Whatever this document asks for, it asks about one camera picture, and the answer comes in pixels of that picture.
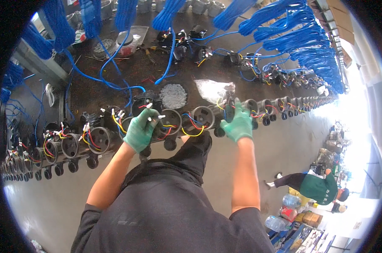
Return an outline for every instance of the plastic water bottle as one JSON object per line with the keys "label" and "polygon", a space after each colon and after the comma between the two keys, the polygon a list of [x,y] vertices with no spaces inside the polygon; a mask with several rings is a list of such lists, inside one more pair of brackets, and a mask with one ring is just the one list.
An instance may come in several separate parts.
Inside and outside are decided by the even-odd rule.
{"label": "plastic water bottle", "polygon": [[301,199],[298,196],[290,195],[289,193],[285,194],[282,199],[282,203],[285,206],[289,206],[291,208],[295,208],[301,205]]}
{"label": "plastic water bottle", "polygon": [[271,230],[274,230],[275,232],[280,231],[287,231],[290,229],[290,223],[289,221],[275,217],[274,215],[270,215],[264,222],[265,226]]}

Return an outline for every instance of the plastic bag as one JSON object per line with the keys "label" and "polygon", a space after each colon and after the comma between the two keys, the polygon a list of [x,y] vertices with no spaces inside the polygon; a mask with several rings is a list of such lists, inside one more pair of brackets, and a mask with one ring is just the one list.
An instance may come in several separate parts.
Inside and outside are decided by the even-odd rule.
{"label": "plastic bag", "polygon": [[226,91],[235,92],[236,88],[234,83],[218,83],[208,79],[195,80],[195,84],[201,97],[212,104],[223,98]]}

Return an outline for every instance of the jar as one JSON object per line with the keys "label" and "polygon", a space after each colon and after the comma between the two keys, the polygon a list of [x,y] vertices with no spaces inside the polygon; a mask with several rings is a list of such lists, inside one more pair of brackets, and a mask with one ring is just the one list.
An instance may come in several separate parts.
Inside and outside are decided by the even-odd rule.
{"label": "jar", "polygon": [[[117,44],[116,46],[119,47],[122,44],[123,40],[126,38],[127,33],[128,33],[128,31],[124,31],[124,32],[120,32],[118,34],[118,37],[117,37],[117,40],[116,40],[116,44]],[[139,35],[136,35],[136,34],[133,35],[132,33],[129,33],[129,36],[126,39],[126,41],[123,44],[123,46],[121,47],[121,49],[119,50],[119,53],[123,57],[135,53],[136,48],[138,47],[138,40],[139,40],[139,38],[140,38]]]}

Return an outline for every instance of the person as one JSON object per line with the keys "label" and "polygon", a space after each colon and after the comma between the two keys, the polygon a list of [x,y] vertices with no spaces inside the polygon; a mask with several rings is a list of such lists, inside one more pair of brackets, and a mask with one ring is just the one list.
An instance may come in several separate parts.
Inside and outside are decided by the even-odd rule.
{"label": "person", "polygon": [[289,187],[299,191],[303,196],[316,200],[319,205],[328,205],[336,199],[345,201],[350,191],[347,188],[338,189],[330,169],[326,169],[325,174],[326,178],[321,179],[317,176],[304,173],[282,176],[280,172],[275,176],[276,180],[274,182],[266,184],[269,189],[289,185]]}
{"label": "person", "polygon": [[173,157],[145,160],[126,175],[160,127],[158,115],[144,109],[132,119],[90,191],[71,252],[274,252],[260,220],[249,110],[236,99],[234,119],[220,123],[238,146],[229,218],[214,211],[201,187],[212,146],[208,131],[182,137]]}

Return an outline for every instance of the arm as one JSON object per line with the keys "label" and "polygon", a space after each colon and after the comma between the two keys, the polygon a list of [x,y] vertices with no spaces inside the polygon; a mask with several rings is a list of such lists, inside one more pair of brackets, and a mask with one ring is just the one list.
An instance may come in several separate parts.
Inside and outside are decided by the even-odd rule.
{"label": "arm", "polygon": [[252,136],[250,112],[237,98],[231,123],[222,120],[220,127],[238,145],[238,161],[233,176],[232,213],[246,207],[260,209],[260,190]]}
{"label": "arm", "polygon": [[246,207],[256,207],[260,210],[260,189],[253,140],[243,137],[237,143],[239,154],[233,175],[232,213]]}
{"label": "arm", "polygon": [[104,210],[114,202],[133,156],[150,143],[153,130],[160,121],[158,116],[158,111],[144,109],[138,117],[131,120],[124,143],[94,183],[87,204]]}
{"label": "arm", "polygon": [[91,188],[87,204],[106,209],[116,199],[135,150],[123,143]]}

